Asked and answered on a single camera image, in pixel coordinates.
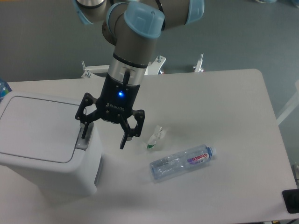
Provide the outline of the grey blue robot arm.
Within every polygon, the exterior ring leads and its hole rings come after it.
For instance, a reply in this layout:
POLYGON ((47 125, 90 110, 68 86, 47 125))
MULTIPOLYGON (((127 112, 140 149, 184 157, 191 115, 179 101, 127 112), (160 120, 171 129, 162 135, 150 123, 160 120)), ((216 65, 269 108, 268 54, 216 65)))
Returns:
POLYGON ((84 139, 89 125, 102 119, 120 124, 124 135, 120 146, 141 135, 144 110, 133 104, 151 60, 157 40, 164 30, 198 21, 204 14, 202 0, 75 0, 83 24, 103 22, 105 39, 114 45, 99 98, 86 93, 75 115, 80 121, 79 137, 84 139))

